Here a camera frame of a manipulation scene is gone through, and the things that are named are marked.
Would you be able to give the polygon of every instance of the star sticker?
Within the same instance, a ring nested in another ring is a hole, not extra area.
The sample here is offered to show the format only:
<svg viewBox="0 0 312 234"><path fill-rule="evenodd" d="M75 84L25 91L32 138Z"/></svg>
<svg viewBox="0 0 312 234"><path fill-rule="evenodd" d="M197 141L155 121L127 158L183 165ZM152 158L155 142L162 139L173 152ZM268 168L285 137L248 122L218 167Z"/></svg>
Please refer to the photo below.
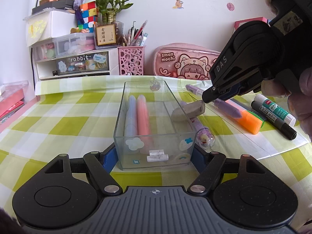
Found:
<svg viewBox="0 0 312 234"><path fill-rule="evenodd" d="M191 142L193 142L192 138L185 139L185 141L187 144L190 144Z"/></svg>
<svg viewBox="0 0 312 234"><path fill-rule="evenodd" d="M159 191L158 189L155 189L155 190L153 190L153 191L151 191L153 194L159 194L161 191Z"/></svg>

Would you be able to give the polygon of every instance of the orange highlighter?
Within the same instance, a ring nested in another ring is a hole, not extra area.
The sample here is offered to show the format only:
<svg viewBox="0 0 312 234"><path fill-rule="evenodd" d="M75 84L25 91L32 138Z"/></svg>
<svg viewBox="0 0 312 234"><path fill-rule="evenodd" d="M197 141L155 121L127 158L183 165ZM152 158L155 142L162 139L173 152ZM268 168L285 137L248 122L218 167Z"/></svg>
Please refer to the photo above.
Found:
<svg viewBox="0 0 312 234"><path fill-rule="evenodd" d="M242 127L244 127L246 130L248 130L252 134L257 134L260 131L260 128L262 125L261 120L259 120L257 117L250 114L244 108L240 107L239 105L236 105L231 100L227 100L225 101L225 103L237 108L241 113L240 118L232 117L233 120L235 120L238 124L240 124Z"/></svg>
<svg viewBox="0 0 312 234"><path fill-rule="evenodd" d="M137 99L137 117L138 117L138 135L150 135L149 128L149 111L146 105L146 98L144 95L139 95ZM153 142L149 136L140 137L144 143L144 147L140 149L141 154L149 155Z"/></svg>

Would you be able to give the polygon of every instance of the red book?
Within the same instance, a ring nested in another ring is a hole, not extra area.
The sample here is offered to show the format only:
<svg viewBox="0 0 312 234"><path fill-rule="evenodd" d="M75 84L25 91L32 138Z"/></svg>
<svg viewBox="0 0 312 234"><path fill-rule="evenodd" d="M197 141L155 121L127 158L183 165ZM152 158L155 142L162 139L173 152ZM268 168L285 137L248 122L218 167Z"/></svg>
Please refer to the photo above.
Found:
<svg viewBox="0 0 312 234"><path fill-rule="evenodd" d="M12 105L8 110L6 110L4 113L2 113L0 115L0 119L4 116L6 116L8 113L14 111L16 108L20 107L21 105L24 105L23 101L18 101L17 103L15 103L14 105Z"/></svg>

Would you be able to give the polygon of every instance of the checkered tablecloth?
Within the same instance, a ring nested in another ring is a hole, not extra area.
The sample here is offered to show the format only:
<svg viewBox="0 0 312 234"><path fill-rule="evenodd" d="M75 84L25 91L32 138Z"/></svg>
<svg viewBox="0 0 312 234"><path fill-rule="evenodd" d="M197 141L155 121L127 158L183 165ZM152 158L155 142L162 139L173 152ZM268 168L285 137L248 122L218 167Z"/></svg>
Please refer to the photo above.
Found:
<svg viewBox="0 0 312 234"><path fill-rule="evenodd" d="M195 101L195 96L185 90L186 84L201 88L211 84L156 76L80 77L37 83L35 92L41 100L0 134L0 207L14 216L14 192L56 155L67 153L79 158L87 152L106 149L113 142L124 82L140 80L165 80L177 100L185 102ZM237 97L244 103L253 98L252 93ZM273 100L287 108L286 100ZM258 135L251 135L212 104L206 106L199 119L216 136L212 150L230 158L248 153L261 159L299 197L293 226L298 228L312 218L312 145L298 124L298 136L293 141L285 139L269 123ZM128 185L188 187L198 172L191 164L144 171L121 171L117 164L111 175L123 189ZM85 179L81 174L75 177Z"/></svg>

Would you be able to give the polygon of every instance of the round pink sticker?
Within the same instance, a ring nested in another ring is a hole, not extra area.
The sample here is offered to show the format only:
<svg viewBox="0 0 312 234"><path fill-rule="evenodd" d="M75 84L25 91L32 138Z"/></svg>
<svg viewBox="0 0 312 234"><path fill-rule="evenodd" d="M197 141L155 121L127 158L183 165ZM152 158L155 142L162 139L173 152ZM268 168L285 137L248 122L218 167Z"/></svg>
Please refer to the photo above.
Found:
<svg viewBox="0 0 312 234"><path fill-rule="evenodd" d="M234 4L231 3L231 2L227 3L227 9L228 9L229 11L233 11L233 10L235 9Z"/></svg>

